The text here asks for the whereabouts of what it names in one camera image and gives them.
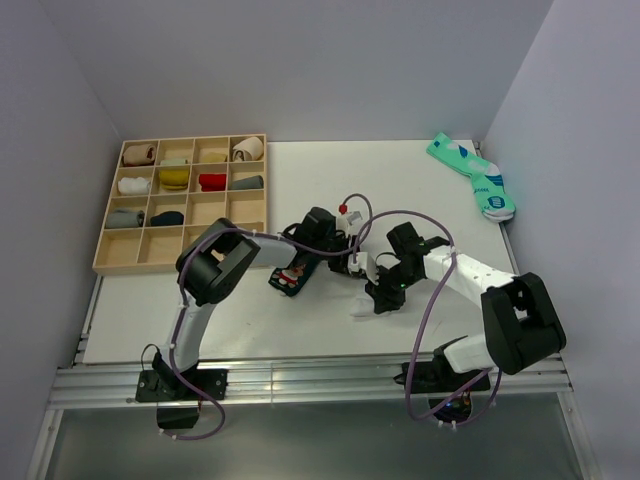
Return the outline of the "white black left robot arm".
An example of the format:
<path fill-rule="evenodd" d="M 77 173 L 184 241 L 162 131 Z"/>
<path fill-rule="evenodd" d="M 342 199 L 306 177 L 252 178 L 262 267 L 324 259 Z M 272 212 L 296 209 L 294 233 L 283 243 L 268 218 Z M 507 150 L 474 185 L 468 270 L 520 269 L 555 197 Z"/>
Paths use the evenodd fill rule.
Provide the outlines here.
<path fill-rule="evenodd" d="M 250 267 L 273 266 L 268 284 L 293 297 L 323 261 L 339 273 L 347 271 L 354 244 L 350 228 L 361 219 L 342 205 L 337 216 L 314 207 L 279 235 L 251 233 L 225 217 L 211 224 L 176 261 L 182 304 L 167 344 L 152 361 L 159 388 L 172 399 L 191 394 L 211 314 Z"/>

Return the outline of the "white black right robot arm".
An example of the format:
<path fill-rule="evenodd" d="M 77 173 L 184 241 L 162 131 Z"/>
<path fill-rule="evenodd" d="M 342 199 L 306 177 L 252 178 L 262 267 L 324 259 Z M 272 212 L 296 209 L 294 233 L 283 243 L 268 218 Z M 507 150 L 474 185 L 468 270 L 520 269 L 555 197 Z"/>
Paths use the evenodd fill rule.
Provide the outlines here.
<path fill-rule="evenodd" d="M 560 352 L 567 339 L 543 280 L 496 270 L 457 253 L 446 239 L 421 237 L 409 222 L 387 234 L 398 263 L 380 266 L 365 285 L 354 316 L 399 310 L 406 291 L 430 279 L 447 286 L 479 307 L 483 332 L 438 347 L 428 367 L 435 383 L 452 390 L 469 372 L 497 368 L 508 375 Z"/>

